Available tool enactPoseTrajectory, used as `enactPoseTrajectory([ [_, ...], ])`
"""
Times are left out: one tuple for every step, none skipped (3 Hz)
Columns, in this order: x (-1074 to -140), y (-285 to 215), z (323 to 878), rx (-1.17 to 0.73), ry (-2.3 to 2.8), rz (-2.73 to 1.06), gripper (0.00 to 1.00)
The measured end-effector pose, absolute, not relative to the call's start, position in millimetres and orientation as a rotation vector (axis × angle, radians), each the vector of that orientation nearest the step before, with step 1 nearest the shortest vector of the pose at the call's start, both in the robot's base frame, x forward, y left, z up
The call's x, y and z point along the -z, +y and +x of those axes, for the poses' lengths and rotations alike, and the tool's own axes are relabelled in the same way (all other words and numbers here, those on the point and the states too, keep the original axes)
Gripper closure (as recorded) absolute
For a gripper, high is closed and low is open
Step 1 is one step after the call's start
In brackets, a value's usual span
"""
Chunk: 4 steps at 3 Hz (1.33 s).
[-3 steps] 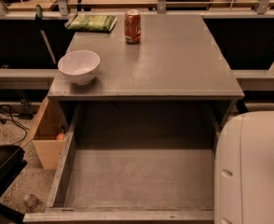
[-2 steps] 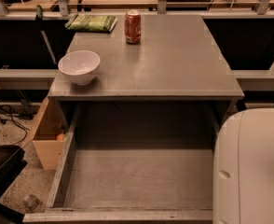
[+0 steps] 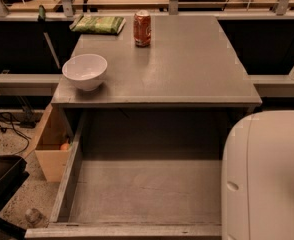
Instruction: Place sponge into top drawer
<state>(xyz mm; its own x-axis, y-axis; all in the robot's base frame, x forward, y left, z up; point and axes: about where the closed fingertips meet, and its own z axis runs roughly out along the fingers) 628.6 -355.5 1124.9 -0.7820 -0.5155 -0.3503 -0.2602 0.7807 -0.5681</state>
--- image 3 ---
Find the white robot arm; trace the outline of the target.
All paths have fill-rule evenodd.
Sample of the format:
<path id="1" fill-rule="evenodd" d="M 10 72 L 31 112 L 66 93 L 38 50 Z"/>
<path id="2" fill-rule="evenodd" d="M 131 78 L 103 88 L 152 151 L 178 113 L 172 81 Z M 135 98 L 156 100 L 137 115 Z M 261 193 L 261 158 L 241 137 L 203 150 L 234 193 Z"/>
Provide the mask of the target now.
<path id="1" fill-rule="evenodd" d="M 230 131 L 221 175 L 222 240 L 294 240 L 294 110 Z"/>

